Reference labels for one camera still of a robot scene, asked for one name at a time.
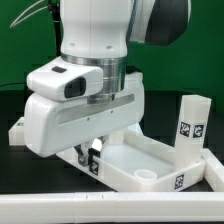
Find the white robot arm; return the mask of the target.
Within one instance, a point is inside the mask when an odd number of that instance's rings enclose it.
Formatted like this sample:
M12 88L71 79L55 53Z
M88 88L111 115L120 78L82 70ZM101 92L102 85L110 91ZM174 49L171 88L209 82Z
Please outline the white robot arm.
M26 146L48 157L138 123L143 76L127 70L128 45L169 45L190 14L191 0L61 0L61 54L27 77Z

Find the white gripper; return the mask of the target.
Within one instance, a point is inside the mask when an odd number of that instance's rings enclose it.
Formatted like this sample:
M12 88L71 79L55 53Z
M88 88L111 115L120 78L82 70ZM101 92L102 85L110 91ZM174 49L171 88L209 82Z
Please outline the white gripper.
M125 87L112 102L88 104L85 98L56 102L36 93L27 100L24 112L25 145L41 157L48 157L74 147L78 163L89 165L98 174L100 157L94 148L87 157L79 144L108 135L138 123L144 114L143 74L132 73L125 78Z

